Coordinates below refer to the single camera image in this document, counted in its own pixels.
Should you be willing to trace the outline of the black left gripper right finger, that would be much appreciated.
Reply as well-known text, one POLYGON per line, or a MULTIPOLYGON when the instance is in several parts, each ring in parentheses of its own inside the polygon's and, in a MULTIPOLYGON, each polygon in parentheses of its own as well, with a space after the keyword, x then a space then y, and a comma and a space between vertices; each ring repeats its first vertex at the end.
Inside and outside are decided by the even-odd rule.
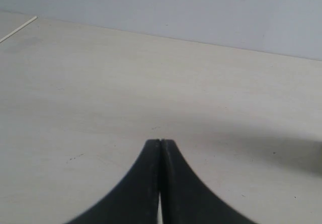
POLYGON ((170 139, 161 140, 159 192, 163 223, 254 223, 215 195, 170 139))

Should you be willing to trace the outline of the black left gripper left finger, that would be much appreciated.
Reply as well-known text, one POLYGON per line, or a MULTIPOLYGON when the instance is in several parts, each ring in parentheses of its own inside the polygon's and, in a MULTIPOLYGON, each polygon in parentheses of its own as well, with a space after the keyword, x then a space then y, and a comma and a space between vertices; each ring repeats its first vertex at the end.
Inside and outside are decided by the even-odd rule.
POLYGON ((69 223, 157 223, 160 141, 146 141, 123 179, 69 223))

